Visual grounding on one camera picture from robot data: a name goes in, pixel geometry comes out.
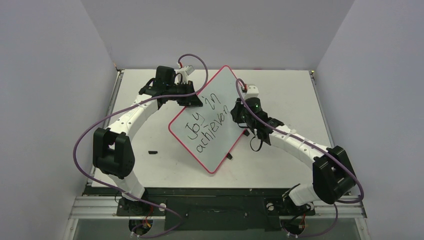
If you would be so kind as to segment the red framed whiteboard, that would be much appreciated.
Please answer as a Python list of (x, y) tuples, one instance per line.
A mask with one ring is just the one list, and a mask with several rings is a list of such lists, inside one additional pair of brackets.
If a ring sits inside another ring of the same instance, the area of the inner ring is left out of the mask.
[(233, 121), (236, 75), (224, 65), (198, 94), (201, 107), (185, 107), (169, 123), (176, 140), (210, 174), (214, 174), (244, 130)]

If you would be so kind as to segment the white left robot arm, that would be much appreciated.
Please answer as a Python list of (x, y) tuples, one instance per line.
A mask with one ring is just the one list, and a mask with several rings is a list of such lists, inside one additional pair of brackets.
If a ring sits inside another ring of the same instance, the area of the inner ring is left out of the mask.
[(147, 121), (168, 101), (183, 107), (201, 107), (195, 95), (194, 84), (188, 76), (194, 71), (191, 65), (177, 70), (158, 66), (151, 78), (138, 92), (131, 109), (107, 128), (98, 128), (93, 134), (93, 165), (109, 176), (123, 190), (122, 196), (130, 201), (129, 208), (136, 215), (149, 209), (146, 189), (135, 175), (135, 155), (131, 140)]

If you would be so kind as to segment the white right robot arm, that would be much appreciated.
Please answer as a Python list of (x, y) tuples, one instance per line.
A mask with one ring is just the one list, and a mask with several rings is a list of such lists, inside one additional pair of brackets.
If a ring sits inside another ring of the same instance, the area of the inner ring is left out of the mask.
[(311, 169), (311, 183), (299, 183), (283, 194), (282, 207), (287, 213), (294, 214), (313, 201), (331, 205), (357, 184), (342, 147), (323, 146), (297, 134), (282, 121), (269, 117), (259, 98), (238, 98), (230, 113), (240, 128), (249, 129), (261, 143), (284, 150)]

